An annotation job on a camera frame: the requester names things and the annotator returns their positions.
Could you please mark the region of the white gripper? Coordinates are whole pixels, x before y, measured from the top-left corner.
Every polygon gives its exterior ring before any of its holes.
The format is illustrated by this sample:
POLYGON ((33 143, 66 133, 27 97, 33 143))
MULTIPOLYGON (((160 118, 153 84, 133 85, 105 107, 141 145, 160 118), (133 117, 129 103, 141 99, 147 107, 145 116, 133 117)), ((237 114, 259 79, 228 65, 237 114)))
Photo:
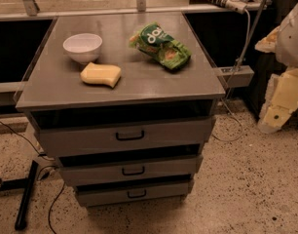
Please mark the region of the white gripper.
POLYGON ((258 129, 264 134, 279 131, 297 109, 298 68, 288 67, 281 75, 272 74, 269 79, 258 129))

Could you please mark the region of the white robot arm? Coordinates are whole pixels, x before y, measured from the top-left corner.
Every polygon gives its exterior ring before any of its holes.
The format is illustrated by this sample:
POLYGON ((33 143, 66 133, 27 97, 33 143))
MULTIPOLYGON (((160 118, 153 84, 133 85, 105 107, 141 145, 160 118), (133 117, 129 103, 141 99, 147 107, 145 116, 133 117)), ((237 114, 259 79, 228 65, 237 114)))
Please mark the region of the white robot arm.
POLYGON ((280 26, 256 43, 255 49, 274 53, 276 60, 286 66, 281 75, 271 76, 259 115, 259 130, 271 134, 298 109, 298 3, 280 26))

